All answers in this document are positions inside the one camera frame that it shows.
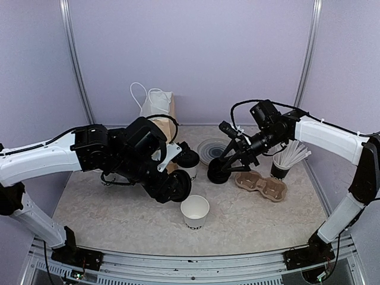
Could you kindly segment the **cardboard cup carrier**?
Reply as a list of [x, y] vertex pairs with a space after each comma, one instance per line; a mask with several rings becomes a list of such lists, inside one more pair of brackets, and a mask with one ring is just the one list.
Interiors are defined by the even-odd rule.
[[256, 171], [237, 173], [235, 184], [238, 188], [248, 192], [258, 191], [264, 198], [272, 202], [281, 202], [287, 193], [287, 185], [283, 181], [272, 177], [263, 178]]

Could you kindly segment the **white paper coffee cup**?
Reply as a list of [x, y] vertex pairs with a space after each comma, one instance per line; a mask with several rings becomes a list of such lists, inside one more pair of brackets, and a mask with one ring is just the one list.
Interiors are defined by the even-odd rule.
[[192, 181], [197, 177], [198, 166], [192, 167], [192, 168], [182, 168], [182, 167], [178, 166], [178, 169], [182, 169], [182, 170], [186, 171]]

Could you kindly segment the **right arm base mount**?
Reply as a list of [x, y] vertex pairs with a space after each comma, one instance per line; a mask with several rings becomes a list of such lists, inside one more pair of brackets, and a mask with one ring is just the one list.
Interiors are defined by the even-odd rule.
[[335, 258], [331, 243], [325, 243], [316, 231], [308, 240], [308, 245], [299, 249], [290, 249], [283, 253], [287, 270], [308, 267], [327, 262]]

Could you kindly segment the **brown paper bag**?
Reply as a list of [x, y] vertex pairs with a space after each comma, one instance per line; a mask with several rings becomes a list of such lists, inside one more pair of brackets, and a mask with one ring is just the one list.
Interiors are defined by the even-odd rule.
[[[133, 82], [129, 91], [140, 109], [140, 116], [167, 115], [175, 119], [175, 99], [171, 91], [151, 88], [149, 91], [139, 82]], [[167, 137], [167, 142], [175, 137], [176, 125], [166, 117], [151, 118]]]

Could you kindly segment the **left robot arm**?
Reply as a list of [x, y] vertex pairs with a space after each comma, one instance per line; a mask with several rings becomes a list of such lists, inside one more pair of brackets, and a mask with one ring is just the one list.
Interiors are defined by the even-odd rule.
[[139, 184], [159, 203], [182, 202], [190, 194], [191, 178], [167, 165], [188, 152], [187, 144], [169, 141], [161, 129], [139, 117], [125, 128], [101, 124], [76, 127], [51, 140], [23, 148], [1, 150], [1, 214], [10, 216], [42, 238], [70, 264], [83, 258], [74, 232], [60, 226], [26, 193], [24, 181], [60, 172], [100, 170]]

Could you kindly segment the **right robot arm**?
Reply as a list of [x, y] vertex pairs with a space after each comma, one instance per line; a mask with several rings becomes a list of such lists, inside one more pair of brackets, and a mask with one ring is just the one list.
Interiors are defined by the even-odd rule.
[[290, 106], [280, 113], [280, 103], [253, 99], [250, 113], [258, 132], [247, 134], [237, 126], [234, 112], [230, 121], [219, 128], [230, 142], [217, 159], [217, 173], [247, 172], [258, 165], [259, 156], [267, 156], [276, 146], [286, 147], [291, 141], [304, 143], [315, 152], [306, 162], [320, 193], [324, 194], [332, 212], [316, 231], [316, 238], [303, 251], [304, 259], [317, 263], [327, 253], [325, 243], [332, 242], [360, 217], [364, 209], [378, 198], [379, 133], [361, 134], [317, 119], [309, 112]]

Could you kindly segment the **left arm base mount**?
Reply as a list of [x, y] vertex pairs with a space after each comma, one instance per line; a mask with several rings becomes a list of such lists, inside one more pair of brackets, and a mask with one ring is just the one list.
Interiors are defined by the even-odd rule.
[[103, 261], [103, 253], [78, 247], [74, 232], [68, 226], [64, 226], [64, 230], [66, 234], [65, 243], [58, 249], [52, 250], [51, 259], [85, 270], [99, 271]]

